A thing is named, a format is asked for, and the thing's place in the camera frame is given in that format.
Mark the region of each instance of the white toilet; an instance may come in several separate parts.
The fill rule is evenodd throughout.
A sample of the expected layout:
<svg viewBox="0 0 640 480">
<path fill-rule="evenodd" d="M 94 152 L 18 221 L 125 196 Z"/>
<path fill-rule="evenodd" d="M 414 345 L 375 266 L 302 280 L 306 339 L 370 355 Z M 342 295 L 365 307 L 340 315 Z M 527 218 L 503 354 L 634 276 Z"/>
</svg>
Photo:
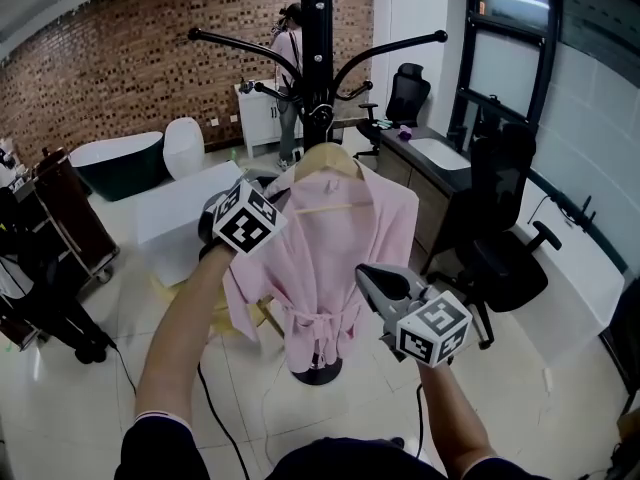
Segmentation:
<svg viewBox="0 0 640 480">
<path fill-rule="evenodd" d="M 174 180 L 204 168 L 204 139 L 195 119 L 181 117 L 171 121 L 164 134 L 164 163 Z"/>
</svg>

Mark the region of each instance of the pink bathrobe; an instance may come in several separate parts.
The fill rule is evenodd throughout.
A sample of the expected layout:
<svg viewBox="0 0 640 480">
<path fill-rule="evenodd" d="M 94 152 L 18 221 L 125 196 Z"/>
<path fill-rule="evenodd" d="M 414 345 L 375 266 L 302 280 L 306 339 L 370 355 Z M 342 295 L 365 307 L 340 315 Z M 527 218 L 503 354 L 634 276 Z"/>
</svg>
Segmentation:
<svg viewBox="0 0 640 480">
<path fill-rule="evenodd" d="M 362 316 L 371 311 L 356 288 L 358 264 L 409 261 L 417 196 L 359 165 L 364 181 L 324 170 L 294 183 L 295 167 L 283 173 L 265 195 L 291 188 L 282 212 L 287 226 L 252 256 L 237 256 L 224 276 L 233 325 L 254 341 L 247 304 L 269 294 L 282 304 L 292 372 L 307 371 L 314 352 L 321 365 L 349 354 Z M 345 203 L 357 206 L 295 213 Z"/>
</svg>

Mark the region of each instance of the chair armrest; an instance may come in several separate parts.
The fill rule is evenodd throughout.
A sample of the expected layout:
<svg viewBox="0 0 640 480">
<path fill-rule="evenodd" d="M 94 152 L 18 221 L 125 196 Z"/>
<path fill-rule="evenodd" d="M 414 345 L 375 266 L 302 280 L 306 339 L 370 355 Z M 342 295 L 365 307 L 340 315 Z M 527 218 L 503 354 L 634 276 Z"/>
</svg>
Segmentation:
<svg viewBox="0 0 640 480">
<path fill-rule="evenodd" d="M 377 103 L 361 103 L 358 106 L 360 108 L 366 108 L 367 109 L 367 112 L 369 113 L 369 121 L 375 121 L 375 119 L 373 118 L 373 109 L 378 106 Z"/>
<path fill-rule="evenodd" d="M 553 231 L 551 231 L 539 220 L 533 222 L 533 227 L 538 230 L 538 234 L 533 238 L 533 240 L 531 240 L 531 242 L 527 244 L 527 250 L 529 252 L 535 251 L 545 240 L 549 242 L 551 244 L 551 247 L 553 247 L 556 251 L 560 250 L 560 248 L 562 247 L 562 242 L 556 235 L 553 234 Z"/>
</svg>

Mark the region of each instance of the white cardboard box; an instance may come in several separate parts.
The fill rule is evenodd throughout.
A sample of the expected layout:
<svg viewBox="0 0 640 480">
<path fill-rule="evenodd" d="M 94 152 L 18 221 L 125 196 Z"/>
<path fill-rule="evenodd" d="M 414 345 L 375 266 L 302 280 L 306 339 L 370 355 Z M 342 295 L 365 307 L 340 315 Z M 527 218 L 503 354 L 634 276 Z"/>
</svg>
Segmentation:
<svg viewBox="0 0 640 480">
<path fill-rule="evenodd" d="M 195 270 L 204 245 L 198 237 L 203 206 L 241 175 L 242 170 L 229 161 L 138 196 L 138 247 L 164 286 L 184 281 Z"/>
</svg>

